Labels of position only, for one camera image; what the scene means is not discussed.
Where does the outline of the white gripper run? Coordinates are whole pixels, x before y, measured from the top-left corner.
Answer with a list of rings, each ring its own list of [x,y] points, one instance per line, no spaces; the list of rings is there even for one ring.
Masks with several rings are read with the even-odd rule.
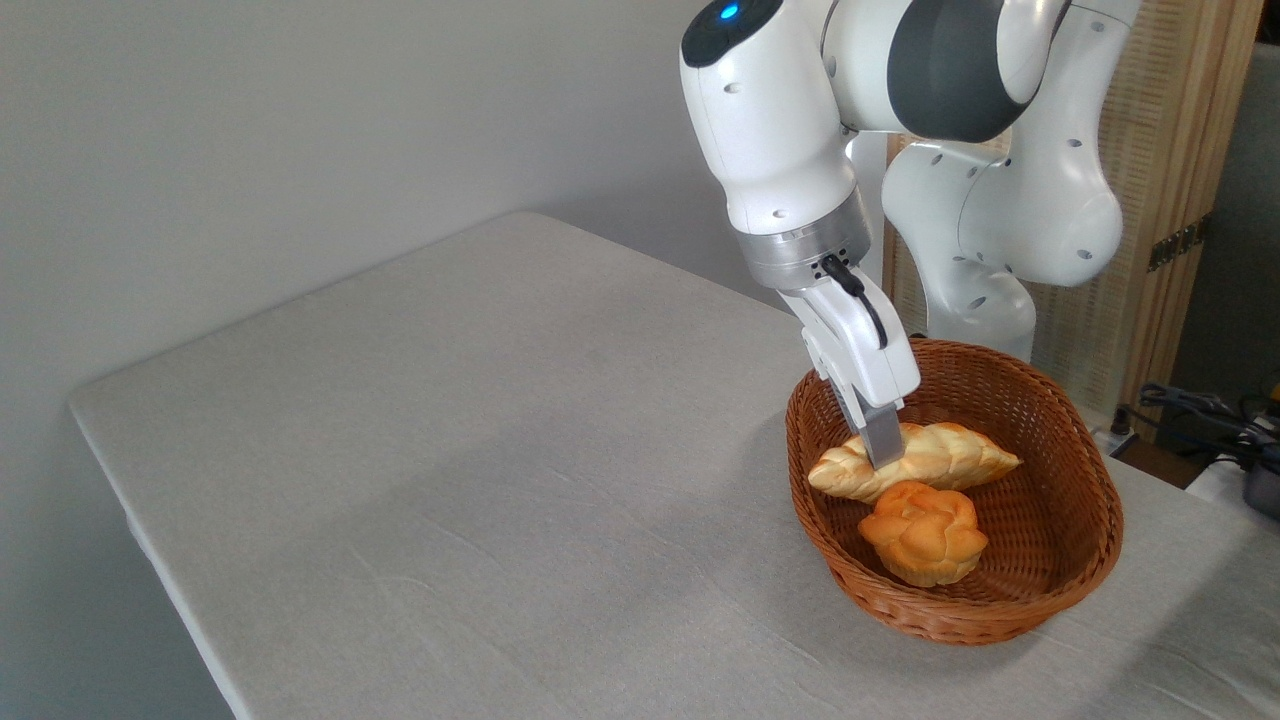
[[[863,295],[849,293],[831,278],[781,295],[803,323],[819,378],[835,382],[849,429],[861,439],[872,466],[881,469],[905,454],[899,410],[922,378],[887,296],[861,269],[850,273]]]

